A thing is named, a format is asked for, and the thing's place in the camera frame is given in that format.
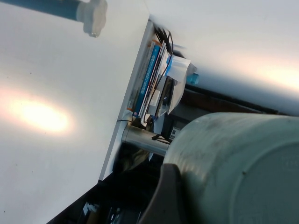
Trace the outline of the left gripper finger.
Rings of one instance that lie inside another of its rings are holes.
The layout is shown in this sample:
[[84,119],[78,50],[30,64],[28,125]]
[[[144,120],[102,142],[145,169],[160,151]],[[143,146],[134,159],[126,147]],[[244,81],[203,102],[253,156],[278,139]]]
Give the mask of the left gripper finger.
[[155,193],[143,213],[141,224],[186,224],[182,179],[175,164],[163,164]]

